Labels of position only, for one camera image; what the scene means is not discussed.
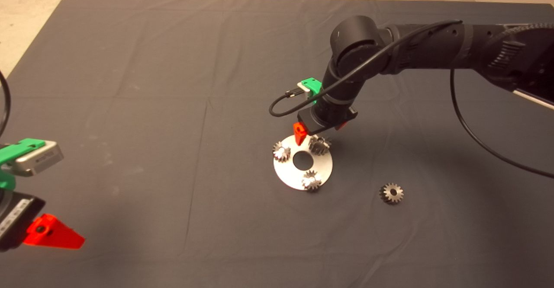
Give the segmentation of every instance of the green mount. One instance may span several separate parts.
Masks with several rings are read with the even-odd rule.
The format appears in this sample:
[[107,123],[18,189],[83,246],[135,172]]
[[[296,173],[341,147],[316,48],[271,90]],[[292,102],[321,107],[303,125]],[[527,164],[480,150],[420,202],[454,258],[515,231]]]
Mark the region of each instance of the green mount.
[[[37,148],[43,147],[45,144],[44,140],[27,138],[17,142],[17,144],[10,144],[0,148],[0,166],[10,163]],[[15,176],[0,170],[0,188],[14,190],[16,188]]]
[[321,91],[321,81],[318,81],[317,79],[310,77],[307,79],[304,79],[300,82],[304,87],[310,90],[310,93],[308,94],[308,98],[313,97],[313,95],[317,95]]

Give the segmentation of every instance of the black robot arm segment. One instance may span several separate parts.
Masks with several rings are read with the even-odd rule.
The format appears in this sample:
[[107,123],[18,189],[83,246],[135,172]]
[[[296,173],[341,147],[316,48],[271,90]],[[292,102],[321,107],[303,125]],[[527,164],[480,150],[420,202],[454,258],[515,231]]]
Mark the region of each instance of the black robot arm segment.
[[[322,90],[338,82],[387,45],[424,25],[377,28],[366,16],[341,22],[331,34],[332,58]],[[309,134],[338,127],[357,113],[352,103],[365,81],[404,69],[474,69],[508,91],[554,107],[554,25],[450,24],[424,30],[298,112]]]

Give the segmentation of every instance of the silver metal disc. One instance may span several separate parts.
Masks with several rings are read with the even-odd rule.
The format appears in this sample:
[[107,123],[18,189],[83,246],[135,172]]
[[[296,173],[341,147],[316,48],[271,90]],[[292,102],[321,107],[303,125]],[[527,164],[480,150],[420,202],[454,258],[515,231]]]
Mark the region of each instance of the silver metal disc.
[[[333,171],[333,158],[331,157],[331,152],[327,152],[321,156],[314,155],[310,152],[310,138],[306,138],[304,142],[298,146],[294,135],[285,138],[281,143],[283,147],[290,148],[290,158],[286,162],[280,163],[277,160],[273,160],[273,167],[275,167],[275,172],[281,181],[293,189],[306,191],[302,184],[302,180],[304,174],[306,174],[308,170],[313,170],[317,172],[316,177],[321,181],[321,185],[325,184]],[[313,159],[313,165],[308,170],[300,170],[294,165],[294,155],[301,151],[307,152]]]

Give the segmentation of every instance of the gear teeth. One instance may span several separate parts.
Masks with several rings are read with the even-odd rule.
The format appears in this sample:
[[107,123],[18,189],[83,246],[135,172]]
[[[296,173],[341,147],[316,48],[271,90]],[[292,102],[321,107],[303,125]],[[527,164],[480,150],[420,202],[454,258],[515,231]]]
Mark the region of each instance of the gear teeth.
[[385,203],[395,205],[404,198],[404,190],[398,184],[387,183],[380,188],[379,195]]
[[302,186],[306,191],[315,192],[321,187],[322,183],[316,178],[316,175],[317,172],[315,172],[314,170],[308,170],[304,174],[304,178],[302,179]]
[[277,162],[283,163],[290,158],[290,148],[283,147],[281,142],[277,142],[273,145],[273,159]]
[[312,138],[310,138],[309,145],[310,145],[310,152],[312,152],[312,154],[321,156],[329,152],[329,148],[331,147],[331,142],[326,141],[324,138],[312,136]]

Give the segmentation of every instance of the center hole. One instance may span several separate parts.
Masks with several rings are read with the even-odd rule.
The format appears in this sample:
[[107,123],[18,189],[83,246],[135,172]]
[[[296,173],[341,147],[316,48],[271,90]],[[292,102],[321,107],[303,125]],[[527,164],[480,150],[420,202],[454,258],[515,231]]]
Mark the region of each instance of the center hole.
[[294,154],[293,164],[300,170],[308,170],[313,166],[313,158],[305,150]]

